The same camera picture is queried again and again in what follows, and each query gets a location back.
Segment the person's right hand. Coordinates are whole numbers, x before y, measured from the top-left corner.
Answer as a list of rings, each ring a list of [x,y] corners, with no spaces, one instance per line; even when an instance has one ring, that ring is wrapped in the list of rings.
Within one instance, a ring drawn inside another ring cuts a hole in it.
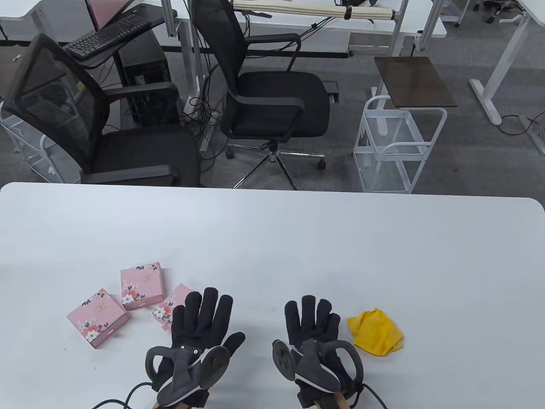
[[[338,314],[332,312],[332,304],[326,299],[316,301],[315,296],[305,295],[301,306],[291,300],[284,307],[289,344],[301,349],[307,340],[328,343],[338,339]]]

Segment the person's left hand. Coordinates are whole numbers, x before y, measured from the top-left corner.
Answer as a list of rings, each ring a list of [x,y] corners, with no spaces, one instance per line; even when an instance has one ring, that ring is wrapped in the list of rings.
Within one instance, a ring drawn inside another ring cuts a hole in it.
[[[243,332],[227,335],[233,298],[218,295],[216,288],[205,288],[203,294],[190,292],[184,305],[175,307],[172,313],[172,348],[194,347],[204,351],[216,346],[225,347],[230,356],[243,344]]]

